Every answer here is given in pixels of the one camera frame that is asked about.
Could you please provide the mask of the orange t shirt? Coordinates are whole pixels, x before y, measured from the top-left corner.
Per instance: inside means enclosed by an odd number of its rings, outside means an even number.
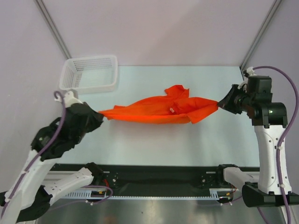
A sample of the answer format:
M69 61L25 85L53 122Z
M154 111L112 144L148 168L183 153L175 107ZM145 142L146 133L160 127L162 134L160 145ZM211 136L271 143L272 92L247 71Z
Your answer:
M99 111L108 120L145 124L196 124L218 110L215 100L190 97L190 90L174 85L164 90L164 96L139 100L128 106Z

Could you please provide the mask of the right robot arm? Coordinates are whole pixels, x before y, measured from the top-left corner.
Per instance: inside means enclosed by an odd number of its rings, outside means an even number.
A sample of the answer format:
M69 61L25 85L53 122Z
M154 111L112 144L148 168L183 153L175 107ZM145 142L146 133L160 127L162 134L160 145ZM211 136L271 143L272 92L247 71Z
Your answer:
M282 159L284 143L279 144L287 128L287 111L283 103L272 101L272 79L249 76L242 84L234 84L218 106L230 113L245 112L251 119L259 151L259 176L254 178L233 164L220 165L215 181L220 187L232 184L241 190L247 207L279 207L297 205L299 196L288 181L286 162Z

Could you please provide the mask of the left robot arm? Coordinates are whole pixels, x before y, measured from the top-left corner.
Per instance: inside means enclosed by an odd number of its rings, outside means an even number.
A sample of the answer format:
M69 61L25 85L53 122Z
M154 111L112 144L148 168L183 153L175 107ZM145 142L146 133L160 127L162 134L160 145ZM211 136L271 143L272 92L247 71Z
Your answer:
M103 118L88 104L74 103L63 107L61 117L37 132L18 179L10 190L0 194L2 224L35 220L68 193L86 185L102 184L103 171L93 162L53 184L44 185L43 181L62 155L79 144L87 133L99 128Z

